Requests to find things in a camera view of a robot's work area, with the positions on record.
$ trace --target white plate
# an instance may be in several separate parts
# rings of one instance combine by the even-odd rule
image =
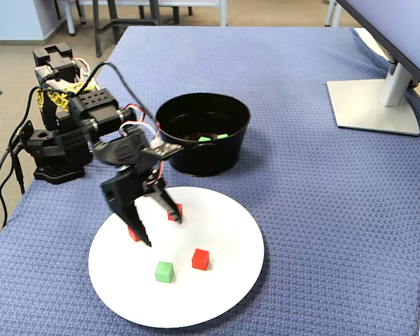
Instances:
[[[93,288],[121,317],[156,328],[202,323],[235,306],[250,291],[263,266],[265,247],[257,223],[233,199],[212,190],[178,187],[168,193],[183,205],[183,222],[151,197],[136,201],[150,248],[128,234],[111,215],[90,247]],[[193,269],[195,249],[210,252],[207,271]],[[171,283],[155,280],[159,261],[173,263]]]

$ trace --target robotic arm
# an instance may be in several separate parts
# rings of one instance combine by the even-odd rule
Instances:
[[[115,177],[101,184],[110,208],[151,246],[134,201],[151,196],[181,223],[176,203],[165,190],[161,169],[155,166],[183,147],[159,139],[150,145],[139,125],[130,122],[137,120],[135,111],[118,108],[112,94],[100,89],[95,80],[89,80],[83,90],[90,69],[83,60],[73,58],[67,44],[38,48],[34,59],[38,82],[66,92],[40,92],[38,103],[46,129],[34,130],[27,121],[20,130],[25,150],[36,161],[35,179],[59,184],[84,176],[83,166],[92,161],[90,142],[98,160],[119,168]],[[118,130],[125,136],[109,142],[101,140]]]

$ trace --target yellow tape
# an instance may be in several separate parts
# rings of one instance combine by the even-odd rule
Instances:
[[[73,86],[64,88],[63,91],[77,93],[82,88],[83,85],[84,85],[84,82],[79,82]],[[85,90],[94,90],[94,89],[95,89],[95,83],[91,81]],[[55,103],[55,105],[59,106],[64,111],[69,112],[69,100],[67,99],[67,94],[58,93],[58,92],[47,92],[47,95],[50,98],[50,100],[53,103]],[[37,102],[39,103],[39,108],[41,109],[41,106],[43,106],[43,93],[42,92],[38,93]]]

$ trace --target blue textured fabric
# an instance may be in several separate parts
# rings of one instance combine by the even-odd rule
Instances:
[[[226,194],[257,220],[265,263],[252,291],[212,321],[146,328],[108,309],[88,251],[111,214],[99,184],[35,181],[0,235],[0,335],[418,335],[420,137],[339,129],[327,81],[384,78],[350,29],[133,27],[110,60],[151,111],[189,92],[242,100],[239,163],[212,178],[167,164],[170,186]],[[112,69],[100,84],[131,102]],[[420,100],[408,92],[420,123]],[[122,279],[128,290],[131,279]]]

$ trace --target black bowl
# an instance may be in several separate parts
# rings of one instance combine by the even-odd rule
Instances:
[[[251,113],[239,100],[214,93],[170,99],[157,111],[162,140],[185,147],[169,161],[193,176],[226,172],[238,161]]]

